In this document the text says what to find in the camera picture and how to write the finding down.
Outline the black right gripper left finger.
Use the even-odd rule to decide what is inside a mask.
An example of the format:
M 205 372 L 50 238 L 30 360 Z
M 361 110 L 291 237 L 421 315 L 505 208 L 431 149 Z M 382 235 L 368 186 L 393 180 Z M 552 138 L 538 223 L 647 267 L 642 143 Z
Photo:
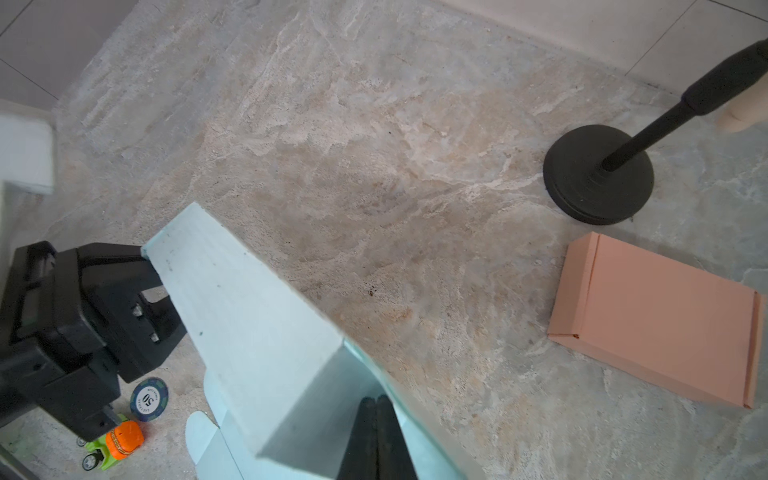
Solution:
M 378 433 L 376 400 L 363 398 L 355 417 L 337 480 L 378 478 Z

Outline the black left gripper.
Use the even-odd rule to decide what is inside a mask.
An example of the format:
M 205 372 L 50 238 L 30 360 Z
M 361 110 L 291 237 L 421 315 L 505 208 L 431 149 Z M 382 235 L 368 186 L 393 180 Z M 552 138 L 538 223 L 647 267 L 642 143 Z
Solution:
M 1 423 L 40 408 L 94 440 L 117 426 L 112 403 L 161 366 L 186 333 L 140 247 L 18 248 L 1 302 Z

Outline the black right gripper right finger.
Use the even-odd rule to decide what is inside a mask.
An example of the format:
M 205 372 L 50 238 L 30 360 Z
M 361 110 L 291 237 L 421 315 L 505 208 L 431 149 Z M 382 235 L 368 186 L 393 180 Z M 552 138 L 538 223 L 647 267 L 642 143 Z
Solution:
M 376 401 L 377 475 L 380 480 L 417 480 L 394 406 L 386 395 Z

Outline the pink paper box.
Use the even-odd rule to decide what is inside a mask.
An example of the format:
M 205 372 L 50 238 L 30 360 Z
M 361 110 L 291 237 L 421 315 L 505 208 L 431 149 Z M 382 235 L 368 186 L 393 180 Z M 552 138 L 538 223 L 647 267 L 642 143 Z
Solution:
M 568 245 L 550 340 L 695 401 L 751 409 L 764 297 L 591 232 Z

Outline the light blue cardboard box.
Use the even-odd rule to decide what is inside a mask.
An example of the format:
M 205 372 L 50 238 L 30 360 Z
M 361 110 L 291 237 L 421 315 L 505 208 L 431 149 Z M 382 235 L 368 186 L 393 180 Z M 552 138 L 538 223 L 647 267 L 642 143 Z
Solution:
M 418 479 L 480 479 L 439 421 L 198 204 L 142 250 L 205 367 L 201 479 L 336 479 L 363 398 L 391 400 Z

